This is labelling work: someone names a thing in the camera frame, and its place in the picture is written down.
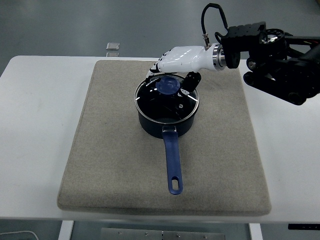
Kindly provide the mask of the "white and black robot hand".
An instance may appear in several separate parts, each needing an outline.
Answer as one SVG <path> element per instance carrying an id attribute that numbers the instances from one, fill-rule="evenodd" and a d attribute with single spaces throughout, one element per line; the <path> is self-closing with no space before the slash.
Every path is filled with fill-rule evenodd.
<path id="1" fill-rule="evenodd" d="M 198 73 L 201 69 L 221 71 L 226 65 L 221 57 L 222 53 L 222 46 L 218 43 L 208 49 L 204 46 L 176 46 L 154 63 L 146 75 L 145 82 L 149 83 L 157 74 Z"/>

